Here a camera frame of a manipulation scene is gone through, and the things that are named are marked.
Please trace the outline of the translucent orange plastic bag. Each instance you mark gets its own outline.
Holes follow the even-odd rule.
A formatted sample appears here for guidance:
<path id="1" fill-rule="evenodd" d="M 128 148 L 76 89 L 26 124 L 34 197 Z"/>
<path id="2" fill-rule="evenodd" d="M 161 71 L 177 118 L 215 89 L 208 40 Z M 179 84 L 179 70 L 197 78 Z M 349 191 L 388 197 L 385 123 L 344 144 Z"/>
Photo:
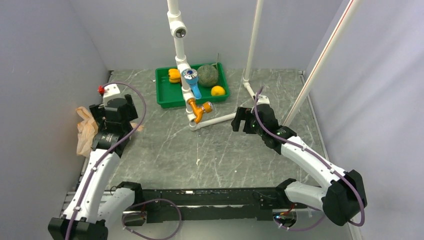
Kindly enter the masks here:
<path id="1" fill-rule="evenodd" d="M 140 132 L 143 129 L 143 125 L 133 122 L 135 120 L 134 119 L 130 122 L 132 126 L 132 130 L 130 132 L 99 131 L 90 109 L 78 107 L 76 109 L 76 113 L 82 118 L 82 121 L 77 124 L 78 140 L 76 154 L 87 159 L 93 151 L 98 149 L 108 150 L 115 144 L 117 146 L 112 149 L 112 152 L 121 157 L 131 139 L 130 132 Z"/>

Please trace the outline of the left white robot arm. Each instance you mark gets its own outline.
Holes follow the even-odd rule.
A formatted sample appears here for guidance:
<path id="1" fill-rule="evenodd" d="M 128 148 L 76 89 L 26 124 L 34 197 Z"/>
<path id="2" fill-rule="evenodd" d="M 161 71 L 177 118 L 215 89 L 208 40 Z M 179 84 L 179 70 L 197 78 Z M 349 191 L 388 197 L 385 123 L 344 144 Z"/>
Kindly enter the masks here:
<path id="1" fill-rule="evenodd" d="M 48 232 L 54 240 L 106 240 L 112 226 L 127 208 L 139 209 L 143 189 L 136 182 L 121 182 L 112 196 L 101 203 L 110 175 L 115 171 L 134 132 L 131 121 L 138 118 L 130 94 L 107 97 L 89 107 L 98 133 L 93 139 L 87 169 L 61 217 L 53 217 Z"/>

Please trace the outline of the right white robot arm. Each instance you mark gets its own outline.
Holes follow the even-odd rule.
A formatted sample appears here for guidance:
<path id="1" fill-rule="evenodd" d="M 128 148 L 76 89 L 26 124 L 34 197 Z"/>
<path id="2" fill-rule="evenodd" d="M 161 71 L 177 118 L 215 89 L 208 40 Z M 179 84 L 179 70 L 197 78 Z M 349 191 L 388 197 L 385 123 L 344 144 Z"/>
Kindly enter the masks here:
<path id="1" fill-rule="evenodd" d="M 283 181 L 275 188 L 275 200 L 280 207 L 295 203 L 307 205 L 322 211 L 338 226 L 350 223 L 360 214 L 356 226 L 364 224 L 368 203 L 359 172 L 346 171 L 311 149 L 295 131 L 278 123 L 269 104 L 238 107 L 231 122 L 234 132 L 239 131 L 242 121 L 244 133 L 259 135 L 268 148 L 296 163 L 318 183 L 311 186 L 293 178 Z"/>

